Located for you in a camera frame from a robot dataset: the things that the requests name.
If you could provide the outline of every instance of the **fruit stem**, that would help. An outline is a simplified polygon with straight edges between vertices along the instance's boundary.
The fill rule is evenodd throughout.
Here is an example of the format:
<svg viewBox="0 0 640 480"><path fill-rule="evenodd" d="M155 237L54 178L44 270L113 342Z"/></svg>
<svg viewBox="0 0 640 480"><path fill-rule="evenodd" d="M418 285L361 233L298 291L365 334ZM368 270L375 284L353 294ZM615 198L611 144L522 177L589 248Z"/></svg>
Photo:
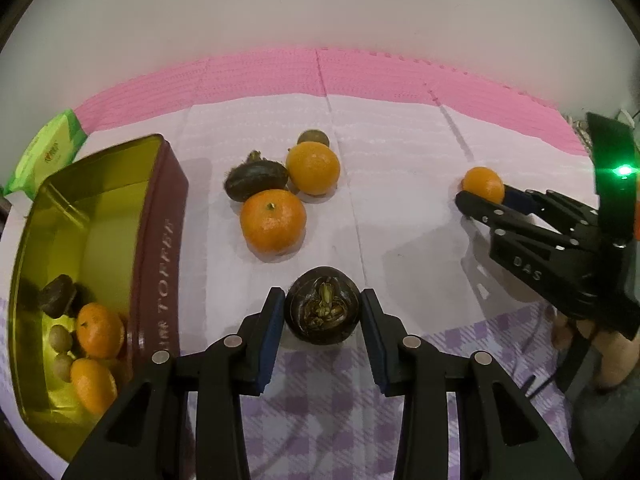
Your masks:
<svg viewBox="0 0 640 480"><path fill-rule="evenodd" d="M334 288L329 283L322 283L320 285L320 297L325 305L331 306L331 300L334 296Z"/></svg>
<svg viewBox="0 0 640 480"><path fill-rule="evenodd" d="M258 160L262 160L262 157L260 156L260 152L257 150L253 150L246 158L247 162L256 162Z"/></svg>

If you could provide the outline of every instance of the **white wall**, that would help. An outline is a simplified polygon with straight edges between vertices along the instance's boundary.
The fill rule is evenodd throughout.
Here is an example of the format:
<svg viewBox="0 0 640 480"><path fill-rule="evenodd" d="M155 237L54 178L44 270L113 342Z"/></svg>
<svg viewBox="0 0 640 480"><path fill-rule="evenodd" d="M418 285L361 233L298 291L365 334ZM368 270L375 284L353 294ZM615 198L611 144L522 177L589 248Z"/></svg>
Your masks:
<svg viewBox="0 0 640 480"><path fill-rule="evenodd" d="M0 182L62 108L176 62L289 44L428 57L574 114L634 108L640 57L609 0L35 0L0 53Z"/></svg>

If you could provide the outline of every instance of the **blue gripper pad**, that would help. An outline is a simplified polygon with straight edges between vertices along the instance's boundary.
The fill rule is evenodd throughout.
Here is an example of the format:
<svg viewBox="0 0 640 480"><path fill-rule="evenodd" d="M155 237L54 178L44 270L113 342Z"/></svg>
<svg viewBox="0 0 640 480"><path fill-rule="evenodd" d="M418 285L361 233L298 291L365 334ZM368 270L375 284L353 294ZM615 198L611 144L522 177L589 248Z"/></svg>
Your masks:
<svg viewBox="0 0 640 480"><path fill-rule="evenodd" d="M276 362L276 354L278 353L284 325L284 299L284 291L281 288L273 287L269 291L262 308L263 312L267 309L271 310L271 316L267 320L267 327L260 346L260 357L258 359L256 387L260 393L263 393L265 386L271 381L271 374Z"/></svg>
<svg viewBox="0 0 640 480"><path fill-rule="evenodd" d="M515 189L511 186L504 186L504 199L502 200L502 205L507 206L518 213L522 213L523 215L537 213L540 208L538 203L533 200L528 193Z"/></svg>
<svg viewBox="0 0 640 480"><path fill-rule="evenodd" d="M380 330L378 329L375 316L369 303L372 299L377 301L377 298L375 298L375 294L373 298L370 298L367 293L368 290L363 290L360 294L360 304L362 308L360 325L362 327L364 343L367 347L367 356L369 357L369 366L371 366L373 380L380 388L380 392L384 394L389 386L389 376L386 372L386 351L385 346L382 344L382 336L380 335Z"/></svg>

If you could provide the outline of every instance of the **table surface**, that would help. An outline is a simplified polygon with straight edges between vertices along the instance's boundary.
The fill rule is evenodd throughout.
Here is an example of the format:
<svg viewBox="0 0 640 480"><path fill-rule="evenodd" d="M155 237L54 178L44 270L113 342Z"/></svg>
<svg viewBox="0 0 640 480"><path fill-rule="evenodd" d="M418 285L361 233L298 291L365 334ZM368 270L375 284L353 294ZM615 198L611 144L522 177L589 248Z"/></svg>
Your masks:
<svg viewBox="0 0 640 480"><path fill-rule="evenodd" d="M151 132L172 144L190 181L180 253L180 344L199 351L257 312L270 286L331 265L376 290L386 312L439 349L493 354L521 384L554 369L547 305L488 258L486 232L452 206L460 177L488 165L521 188L557 189L595 204L591 163L551 106L524 92L418 59L344 50L267 50L201 59L143 76L76 109L90 134L78 157ZM305 202L304 243L261 261L222 190L225 172L255 148L282 160L309 127L330 137L342 165L331 196ZM0 239L7 298L24 218ZM6 302L0 301L6 322ZM22 423L0 332L0 405L52 476L65 464ZM190 397L194 422L196 396ZM568 447L561 395L535 401ZM252 478L391 478L401 399L385 399L359 329L315 348L285 330L273 379L243 398ZM450 402L450 470L459 467Z"/></svg>

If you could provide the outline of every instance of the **green led light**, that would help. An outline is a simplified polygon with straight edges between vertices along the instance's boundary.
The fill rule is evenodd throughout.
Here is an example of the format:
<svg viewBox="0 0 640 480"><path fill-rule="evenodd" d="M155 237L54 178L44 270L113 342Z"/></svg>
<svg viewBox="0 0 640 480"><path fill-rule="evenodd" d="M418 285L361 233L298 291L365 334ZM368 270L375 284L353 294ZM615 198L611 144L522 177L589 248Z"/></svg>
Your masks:
<svg viewBox="0 0 640 480"><path fill-rule="evenodd" d="M623 164L622 166L618 166L615 170L613 170L613 173L615 173L617 176L627 177L635 171L636 169L632 166Z"/></svg>

